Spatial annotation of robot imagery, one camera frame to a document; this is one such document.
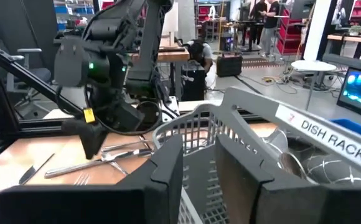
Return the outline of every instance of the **wooden tabletop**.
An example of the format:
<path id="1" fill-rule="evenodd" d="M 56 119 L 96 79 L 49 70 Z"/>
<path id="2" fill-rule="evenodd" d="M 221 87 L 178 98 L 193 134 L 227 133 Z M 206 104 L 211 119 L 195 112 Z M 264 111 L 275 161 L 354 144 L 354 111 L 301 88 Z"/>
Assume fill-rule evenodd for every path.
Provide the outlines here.
<path id="1" fill-rule="evenodd" d="M 341 35 L 328 35 L 327 38 L 329 40 L 342 40 Z M 346 37 L 344 37 L 344 41 L 360 42 L 361 43 L 361 35 L 355 36 L 355 37 L 346 36 Z"/>
<path id="2" fill-rule="evenodd" d="M 252 124 L 251 127 L 259 136 L 268 136 L 276 126 L 270 123 Z M 113 146 L 127 142 L 138 141 L 137 136 L 119 136 L 109 134 L 103 146 Z M 143 144 L 136 144 L 111 152 L 116 154 L 123 151 L 145 148 Z M 20 139 L 0 154 L 0 190 L 17 185 L 24 172 L 33 164 L 43 161 L 48 155 L 54 156 L 38 171 L 26 184 L 70 184 L 73 185 L 81 174 L 89 174 L 88 184 L 115 184 L 124 178 L 124 174 L 114 167 L 105 164 L 89 169 L 81 170 L 71 174 L 45 179 L 44 173 L 50 169 L 63 166 L 73 166 L 87 162 L 83 152 L 82 144 L 78 136 Z M 131 173 L 145 162 L 147 158 L 129 158 L 118 161 L 118 164 Z"/>
<path id="3" fill-rule="evenodd" d="M 160 49 L 181 49 L 175 43 L 170 43 L 169 38 L 162 38 L 160 41 Z M 139 54 L 131 54 L 133 60 L 139 58 Z M 159 52 L 157 62 L 185 62 L 189 59 L 189 52 Z"/>
<path id="4" fill-rule="evenodd" d="M 181 101 L 179 102 L 179 111 L 181 113 L 190 112 L 193 111 L 198 105 L 208 103 L 219 106 L 221 102 L 222 100 Z M 44 116 L 44 119 L 62 119 L 72 117 L 73 116 L 64 113 L 60 109 L 53 109 L 46 116 Z"/>

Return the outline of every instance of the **gray plastic dish rack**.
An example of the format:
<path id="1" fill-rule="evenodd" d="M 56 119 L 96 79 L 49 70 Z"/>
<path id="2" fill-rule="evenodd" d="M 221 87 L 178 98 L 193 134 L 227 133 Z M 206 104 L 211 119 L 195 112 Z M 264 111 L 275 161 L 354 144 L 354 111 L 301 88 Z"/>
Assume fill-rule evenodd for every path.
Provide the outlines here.
<path id="1" fill-rule="evenodd" d="M 183 116 L 163 124 L 153 132 L 153 143 L 159 149 L 163 139 L 181 134 L 184 140 L 184 176 L 178 223 L 228 223 L 226 205 L 222 199 L 215 166 L 215 137 L 226 134 L 245 145 L 246 150 L 270 157 L 270 148 L 264 143 L 237 109 L 244 109 L 263 119 L 287 129 L 323 151 L 339 156 L 348 165 L 361 172 L 361 161 L 329 143 L 344 141 L 344 145 L 361 149 L 361 136 L 320 118 L 274 99 L 237 88 L 228 88 L 220 106 L 202 104 Z M 318 135 L 301 126 L 309 123 L 320 127 Z"/>

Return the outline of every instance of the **fork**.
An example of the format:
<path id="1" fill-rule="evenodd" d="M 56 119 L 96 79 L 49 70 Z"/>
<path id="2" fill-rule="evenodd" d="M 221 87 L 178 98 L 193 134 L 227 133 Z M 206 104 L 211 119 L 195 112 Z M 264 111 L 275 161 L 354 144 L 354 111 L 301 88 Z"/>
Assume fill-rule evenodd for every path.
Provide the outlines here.
<path id="1" fill-rule="evenodd" d="M 86 184 L 88 183 L 88 181 L 89 181 L 89 178 L 90 178 L 89 174 L 84 174 L 84 173 L 82 173 L 82 174 L 77 178 L 77 180 L 74 182 L 74 185 L 78 185 L 78 186 L 80 186 L 80 185 L 86 185 Z"/>

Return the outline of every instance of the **office chair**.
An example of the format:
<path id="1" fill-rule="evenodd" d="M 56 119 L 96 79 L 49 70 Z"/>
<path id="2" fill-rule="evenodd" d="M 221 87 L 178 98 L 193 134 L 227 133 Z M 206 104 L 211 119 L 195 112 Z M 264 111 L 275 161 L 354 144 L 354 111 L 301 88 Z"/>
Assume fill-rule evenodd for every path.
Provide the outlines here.
<path id="1" fill-rule="evenodd" d="M 21 61 L 23 60 L 23 67 L 28 69 L 36 77 L 41 79 L 43 82 L 50 84 L 51 73 L 47 68 L 30 68 L 29 57 L 33 53 L 41 53 L 41 49 L 18 49 L 17 53 L 22 55 L 12 56 L 14 60 Z M 8 73 L 6 77 L 6 91 L 11 93 L 23 93 L 25 94 L 23 99 L 17 102 L 14 107 L 19 109 L 27 108 L 23 110 L 24 114 L 28 114 L 32 111 L 32 107 L 38 108 L 47 113 L 50 112 L 47 108 L 44 108 L 41 103 L 51 103 L 50 101 L 40 101 L 40 99 L 35 99 L 39 92 L 35 91 L 33 88 L 28 87 L 24 82 L 15 77 L 13 74 Z"/>

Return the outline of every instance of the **black box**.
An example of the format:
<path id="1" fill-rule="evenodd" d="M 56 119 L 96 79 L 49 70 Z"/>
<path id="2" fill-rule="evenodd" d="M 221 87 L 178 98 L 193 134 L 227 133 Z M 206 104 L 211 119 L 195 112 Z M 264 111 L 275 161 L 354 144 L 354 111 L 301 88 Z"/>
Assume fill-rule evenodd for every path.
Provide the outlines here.
<path id="1" fill-rule="evenodd" d="M 183 94 L 181 101 L 204 100 L 205 70 L 195 60 L 182 66 Z"/>
<path id="2" fill-rule="evenodd" d="M 243 57 L 241 55 L 222 55 L 217 59 L 218 77 L 229 77 L 241 74 Z"/>

